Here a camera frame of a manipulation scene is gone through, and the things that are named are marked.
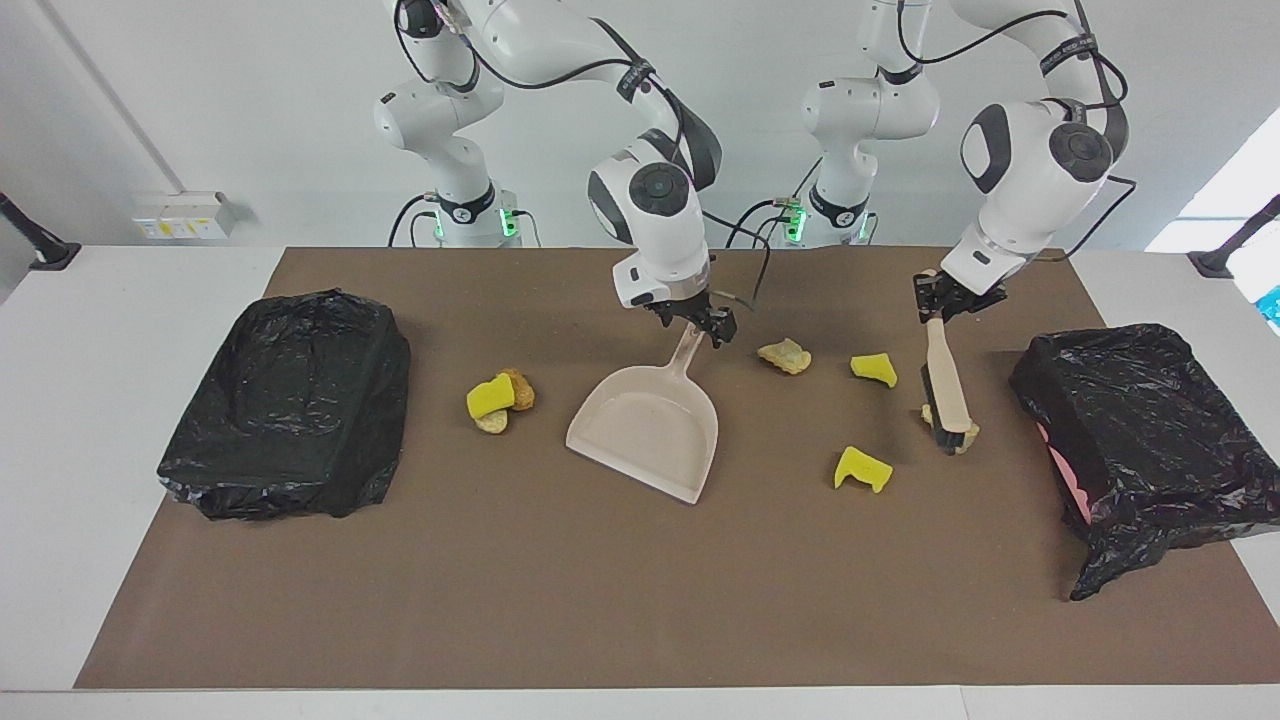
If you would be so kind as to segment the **loose black trash bag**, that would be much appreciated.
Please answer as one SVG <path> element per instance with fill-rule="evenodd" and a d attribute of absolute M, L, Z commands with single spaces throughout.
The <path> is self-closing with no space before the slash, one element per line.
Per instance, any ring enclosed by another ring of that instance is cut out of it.
<path fill-rule="evenodd" d="M 1174 550 L 1280 532 L 1280 464 L 1174 329 L 1039 334 L 1009 384 L 1091 498 L 1087 527 L 1050 459 L 1062 520 L 1087 547 L 1070 600 Z"/>

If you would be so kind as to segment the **taut black trash bag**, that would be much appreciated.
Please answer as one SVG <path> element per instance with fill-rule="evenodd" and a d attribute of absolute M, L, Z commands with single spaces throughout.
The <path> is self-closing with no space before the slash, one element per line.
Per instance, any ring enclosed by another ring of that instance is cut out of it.
<path fill-rule="evenodd" d="M 340 290 L 261 299 L 198 382 L 159 483 L 211 520 L 380 503 L 401 461 L 411 364 L 384 304 Z"/>

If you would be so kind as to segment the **brown table mat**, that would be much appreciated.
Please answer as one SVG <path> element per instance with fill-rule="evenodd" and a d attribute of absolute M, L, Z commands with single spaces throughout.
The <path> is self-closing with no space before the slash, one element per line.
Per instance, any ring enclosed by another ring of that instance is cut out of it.
<path fill-rule="evenodd" d="M 680 328 L 622 309 L 620 250 L 291 249 L 268 295 L 343 290 L 412 347 L 404 446 L 383 503 L 334 519 L 210 521 L 166 500 L 79 688 L 603 688 L 1254 684 L 1280 626 L 1230 544 L 1171 552 L 1071 602 L 1085 546 L 1009 375 L 1038 334 L 1101 325 L 1068 265 L 947 333 L 980 425 L 961 456 L 922 423 L 914 273 L 940 249 L 774 255 L 737 338 L 692 378 L 719 418 L 686 505 L 564 447 L 621 366 Z M 756 356 L 791 338 L 812 365 Z M 888 354 L 899 383 L 856 378 Z M 476 428 L 503 368 L 535 406 Z M 890 464 L 832 486 L 841 452 Z"/>

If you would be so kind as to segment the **beige hand brush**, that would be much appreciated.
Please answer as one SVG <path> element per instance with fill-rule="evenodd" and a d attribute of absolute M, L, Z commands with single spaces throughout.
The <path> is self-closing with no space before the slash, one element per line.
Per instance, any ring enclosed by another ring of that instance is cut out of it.
<path fill-rule="evenodd" d="M 942 279 L 943 277 L 940 275 L 938 296 L 943 291 Z M 946 336 L 946 323 L 938 315 L 929 319 L 923 327 L 925 332 L 925 363 L 922 366 L 922 383 L 925 404 L 931 405 L 934 423 L 941 427 L 941 432 L 933 438 L 938 447 L 940 445 L 955 447 L 963 441 L 973 419 L 966 405 L 957 364 Z"/>

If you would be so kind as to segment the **white wall socket box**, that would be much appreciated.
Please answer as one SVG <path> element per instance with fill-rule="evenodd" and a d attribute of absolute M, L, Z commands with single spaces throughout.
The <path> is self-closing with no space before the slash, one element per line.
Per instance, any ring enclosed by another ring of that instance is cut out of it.
<path fill-rule="evenodd" d="M 238 218 L 221 192 L 136 193 L 131 222 L 146 240 L 229 240 Z"/>

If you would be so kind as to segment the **pink plastic bin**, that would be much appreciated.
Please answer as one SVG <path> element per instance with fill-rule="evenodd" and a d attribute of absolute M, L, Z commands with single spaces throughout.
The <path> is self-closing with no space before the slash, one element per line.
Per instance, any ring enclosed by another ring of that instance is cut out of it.
<path fill-rule="evenodd" d="M 1039 423 L 1036 423 L 1036 428 L 1039 432 L 1044 442 L 1044 447 L 1048 450 L 1050 457 L 1053 461 L 1055 470 L 1060 475 L 1062 486 L 1068 492 L 1069 497 L 1068 505 L 1074 509 L 1075 514 L 1087 527 L 1091 525 L 1092 524 L 1091 498 L 1085 492 L 1085 489 L 1080 486 L 1076 473 L 1074 471 L 1069 461 L 1053 446 L 1047 429 Z"/>

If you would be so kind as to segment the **beige plastic dustpan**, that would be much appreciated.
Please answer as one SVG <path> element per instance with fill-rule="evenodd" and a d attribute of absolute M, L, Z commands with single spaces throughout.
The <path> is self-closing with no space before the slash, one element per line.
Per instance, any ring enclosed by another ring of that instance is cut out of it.
<path fill-rule="evenodd" d="M 687 324 L 669 360 L 611 373 L 573 415 L 564 445 L 577 455 L 695 505 L 710 473 L 719 418 L 689 377 L 704 332 Z"/>

